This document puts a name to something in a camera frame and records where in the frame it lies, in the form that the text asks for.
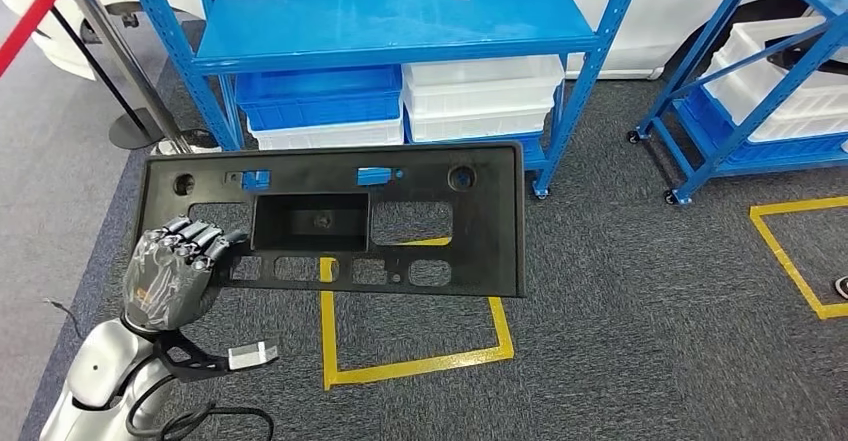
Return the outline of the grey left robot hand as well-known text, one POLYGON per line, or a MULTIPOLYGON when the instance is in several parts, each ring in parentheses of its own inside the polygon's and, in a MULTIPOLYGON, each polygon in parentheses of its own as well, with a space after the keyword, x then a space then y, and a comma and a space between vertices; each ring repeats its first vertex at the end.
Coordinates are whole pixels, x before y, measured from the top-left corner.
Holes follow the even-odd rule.
POLYGON ((144 231, 123 277, 124 320, 143 332, 178 330, 204 316, 220 288, 212 277, 245 243, 246 231, 179 215, 144 231))

